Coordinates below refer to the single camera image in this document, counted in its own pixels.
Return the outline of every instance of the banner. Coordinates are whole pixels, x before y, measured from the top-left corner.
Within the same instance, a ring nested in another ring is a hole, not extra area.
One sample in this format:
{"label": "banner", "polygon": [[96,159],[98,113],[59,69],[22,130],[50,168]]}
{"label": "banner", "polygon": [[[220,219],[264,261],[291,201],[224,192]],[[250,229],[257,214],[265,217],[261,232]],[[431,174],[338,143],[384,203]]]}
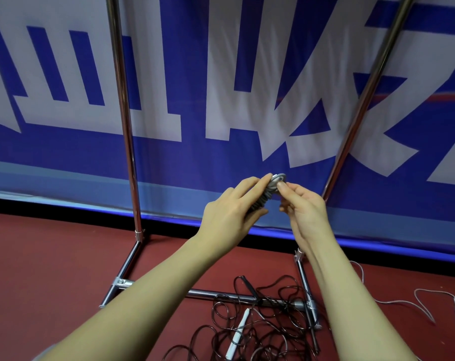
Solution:
{"label": "banner", "polygon": [[[399,5],[121,1],[141,206],[191,218],[252,175],[321,193]],[[330,220],[455,248],[455,0],[416,1]],[[105,0],[0,0],[0,192],[128,209],[127,179]]]}

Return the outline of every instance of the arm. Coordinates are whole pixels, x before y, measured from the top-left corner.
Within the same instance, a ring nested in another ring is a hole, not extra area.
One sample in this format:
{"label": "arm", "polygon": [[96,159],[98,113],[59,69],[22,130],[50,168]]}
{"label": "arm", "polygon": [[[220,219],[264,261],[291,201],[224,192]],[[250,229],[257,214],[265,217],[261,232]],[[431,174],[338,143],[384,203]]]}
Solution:
{"label": "arm", "polygon": [[283,196],[280,211],[288,214],[320,285],[340,359],[416,361],[335,240],[324,200],[291,183],[279,183],[278,190]]}
{"label": "arm", "polygon": [[145,360],[188,290],[267,210],[246,216],[271,179],[243,180],[206,206],[198,233],[119,294],[42,360]]}

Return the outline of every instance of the forearm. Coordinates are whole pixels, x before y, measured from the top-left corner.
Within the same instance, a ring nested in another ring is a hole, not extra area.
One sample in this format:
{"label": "forearm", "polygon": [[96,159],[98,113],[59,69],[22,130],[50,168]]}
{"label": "forearm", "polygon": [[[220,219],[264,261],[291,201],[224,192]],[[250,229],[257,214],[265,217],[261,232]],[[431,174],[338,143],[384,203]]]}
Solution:
{"label": "forearm", "polygon": [[416,360],[334,239],[307,250],[341,360]]}
{"label": "forearm", "polygon": [[195,238],[119,294],[45,360],[145,360],[188,290],[215,262]]}

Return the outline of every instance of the black baseboard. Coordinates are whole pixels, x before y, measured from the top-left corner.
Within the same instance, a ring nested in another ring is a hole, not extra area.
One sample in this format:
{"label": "black baseboard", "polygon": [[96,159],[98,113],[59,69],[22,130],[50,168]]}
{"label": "black baseboard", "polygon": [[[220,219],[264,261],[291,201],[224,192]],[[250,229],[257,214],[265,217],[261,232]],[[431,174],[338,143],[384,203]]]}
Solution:
{"label": "black baseboard", "polygon": [[[21,201],[0,199],[0,213],[30,218],[61,220],[66,222],[98,225],[108,228],[134,230],[131,217],[100,213],[90,210],[52,206],[45,204],[25,203]],[[181,224],[143,219],[143,228],[148,234],[159,234],[169,237],[188,239],[197,233],[198,228]],[[297,249],[295,241],[272,237],[248,235],[239,244],[240,247],[263,249],[267,251],[294,254]],[[401,268],[423,273],[435,273],[455,277],[455,263],[432,259],[393,255],[383,252],[353,248],[343,248],[346,256],[359,263],[385,267]]]}

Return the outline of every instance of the gray cord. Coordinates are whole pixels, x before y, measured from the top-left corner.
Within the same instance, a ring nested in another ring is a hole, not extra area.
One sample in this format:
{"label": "gray cord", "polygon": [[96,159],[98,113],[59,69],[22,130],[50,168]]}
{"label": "gray cord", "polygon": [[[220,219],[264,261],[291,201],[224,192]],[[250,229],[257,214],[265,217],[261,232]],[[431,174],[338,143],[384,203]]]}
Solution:
{"label": "gray cord", "polygon": [[263,194],[260,196],[259,199],[249,208],[248,213],[256,211],[266,204],[266,202],[271,199],[273,194],[276,194],[278,192],[278,187],[277,184],[280,181],[286,181],[286,175],[283,173],[279,173],[277,175],[273,175],[271,178],[271,181],[268,183],[266,186],[266,189],[264,190]]}

